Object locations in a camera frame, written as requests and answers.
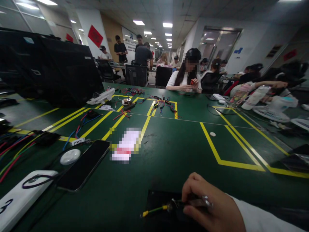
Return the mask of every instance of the office chair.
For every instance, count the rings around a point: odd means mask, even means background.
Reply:
[[[171,75],[172,75],[173,69],[167,68],[167,67],[157,67],[156,76],[155,76],[155,85],[156,86],[162,86],[166,87]]]
[[[126,84],[147,86],[147,67],[140,65],[126,65]]]
[[[218,81],[222,77],[220,73],[206,73],[201,79],[202,93],[213,94],[218,92]]]
[[[115,74],[107,60],[97,59],[97,62],[99,65],[98,70],[101,72],[101,77],[103,78],[104,82],[105,80],[110,80],[114,83],[115,80],[121,78],[121,76],[117,75],[119,71],[116,71]]]

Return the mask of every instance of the smartphone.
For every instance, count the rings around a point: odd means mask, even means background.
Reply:
[[[70,192],[81,189],[108,151],[108,141],[95,141],[59,179],[57,187]]]

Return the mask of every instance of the white power strip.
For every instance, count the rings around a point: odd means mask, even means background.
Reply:
[[[54,176],[57,173],[47,170],[33,171],[0,200],[0,232],[9,232],[52,181],[29,189],[23,189],[22,184],[36,175]],[[47,178],[39,178],[27,185],[39,184],[46,180]]]

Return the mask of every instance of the red banner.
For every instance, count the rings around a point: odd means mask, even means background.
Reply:
[[[97,47],[100,47],[103,41],[103,36],[101,36],[101,34],[92,25],[90,27],[88,37]]]

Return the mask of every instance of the desk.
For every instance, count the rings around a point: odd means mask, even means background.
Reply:
[[[105,88],[108,86],[129,87],[105,83]],[[145,210],[148,189],[181,192],[184,182],[194,171],[224,192],[249,203],[288,208],[309,205],[308,174],[286,170],[278,160],[286,156],[289,148],[273,135],[261,132],[255,122],[242,113],[213,115],[217,113],[209,108],[210,113],[207,104],[225,113],[233,113],[233,110],[221,108],[217,101],[210,101],[202,94],[187,96],[182,92],[144,89],[146,97],[147,94],[169,96],[176,102],[177,112],[182,118],[175,119],[167,107],[162,116],[159,110],[150,111],[152,100],[136,105],[130,120],[120,117],[113,121],[119,115],[119,102],[118,112],[95,110],[105,117],[85,125],[80,135],[87,135],[92,140],[104,138],[118,144],[127,128],[141,128],[143,137],[138,154],[129,164],[121,164],[110,161],[109,153],[78,193],[63,194],[63,191],[49,188],[13,231],[26,231],[41,210],[47,208],[46,203],[51,205],[54,202],[33,232],[141,231],[143,220],[139,215]],[[20,104],[2,108],[1,112],[5,114],[4,119],[24,130],[21,133],[51,125],[51,131],[63,137],[48,149],[30,148],[24,154],[28,158],[11,170],[1,184],[0,197],[27,174],[42,169],[60,153],[66,136],[79,124],[80,112],[99,107],[86,105],[82,109],[53,111],[52,106],[43,100],[24,100],[17,94],[10,97],[18,99]],[[113,134],[109,133],[110,128],[115,128]],[[57,163],[54,169],[62,171],[63,167]]]

